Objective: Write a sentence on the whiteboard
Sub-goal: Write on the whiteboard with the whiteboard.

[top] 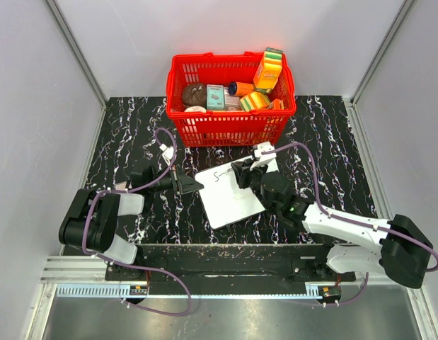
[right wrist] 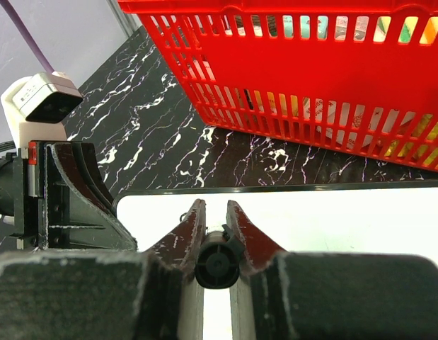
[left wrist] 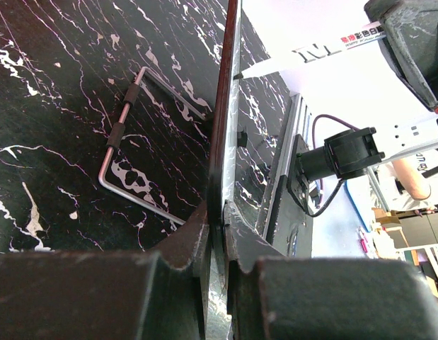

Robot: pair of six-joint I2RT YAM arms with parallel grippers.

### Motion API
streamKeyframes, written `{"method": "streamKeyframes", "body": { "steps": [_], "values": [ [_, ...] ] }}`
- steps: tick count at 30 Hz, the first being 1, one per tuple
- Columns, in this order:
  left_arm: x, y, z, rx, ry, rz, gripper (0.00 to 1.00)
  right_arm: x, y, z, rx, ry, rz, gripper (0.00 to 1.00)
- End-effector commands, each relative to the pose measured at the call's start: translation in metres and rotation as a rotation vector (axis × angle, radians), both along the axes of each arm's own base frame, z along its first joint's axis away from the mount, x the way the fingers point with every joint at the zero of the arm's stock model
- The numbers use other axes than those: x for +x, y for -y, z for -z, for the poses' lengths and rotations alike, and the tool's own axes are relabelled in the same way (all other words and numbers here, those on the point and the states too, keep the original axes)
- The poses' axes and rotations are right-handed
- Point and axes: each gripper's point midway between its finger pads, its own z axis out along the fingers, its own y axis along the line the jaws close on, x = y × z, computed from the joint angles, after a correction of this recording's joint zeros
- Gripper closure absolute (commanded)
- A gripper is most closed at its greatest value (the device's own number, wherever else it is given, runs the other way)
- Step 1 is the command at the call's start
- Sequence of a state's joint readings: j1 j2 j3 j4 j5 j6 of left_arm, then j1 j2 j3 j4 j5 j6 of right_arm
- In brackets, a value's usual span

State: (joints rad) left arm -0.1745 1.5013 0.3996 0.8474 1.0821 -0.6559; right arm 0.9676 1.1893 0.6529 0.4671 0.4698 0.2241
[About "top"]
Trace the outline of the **white whiteboard marker pen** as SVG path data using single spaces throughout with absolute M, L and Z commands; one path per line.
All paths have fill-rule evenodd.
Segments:
M 218 174 L 217 177 L 220 177 L 220 176 L 222 176 L 224 174 L 227 174 L 227 173 L 230 173 L 230 172 L 234 172 L 234 170 L 233 169 L 228 169 L 225 172 L 222 172 L 222 173 Z

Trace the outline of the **small white whiteboard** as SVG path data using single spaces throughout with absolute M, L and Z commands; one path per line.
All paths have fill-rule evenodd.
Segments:
M 234 172 L 217 177 L 228 169 L 231 169 L 230 162 L 195 174 L 195 180 L 204 185 L 199 195 L 213 230 L 265 211 L 251 189 L 242 190 L 237 186 Z

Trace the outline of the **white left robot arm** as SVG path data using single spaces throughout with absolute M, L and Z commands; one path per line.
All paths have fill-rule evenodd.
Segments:
M 99 199 L 95 199 L 95 191 L 81 188 L 59 228 L 59 241 L 65 246 L 86 250 L 90 255 L 100 254 L 122 263 L 121 272 L 130 280 L 138 280 L 144 275 L 146 264 L 138 258 L 137 246 L 117 234 L 118 218 L 147 212 L 158 192 L 173 191 L 182 195 L 203 188 L 203 184 L 185 174 L 178 165 L 161 171 L 154 166 L 134 171 L 123 188 L 116 188 Z

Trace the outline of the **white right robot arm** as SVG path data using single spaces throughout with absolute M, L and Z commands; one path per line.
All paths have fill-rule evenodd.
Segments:
M 404 215 L 390 220 L 366 218 L 332 208 L 317 200 L 302 198 L 292 183 L 266 165 L 252 159 L 235 161 L 231 168 L 237 186 L 252 194 L 278 222 L 291 230 L 323 234 L 347 242 L 335 245 L 314 263 L 318 278 L 329 281 L 338 273 L 382 273 L 408 288 L 422 286 L 433 246 L 417 225 Z

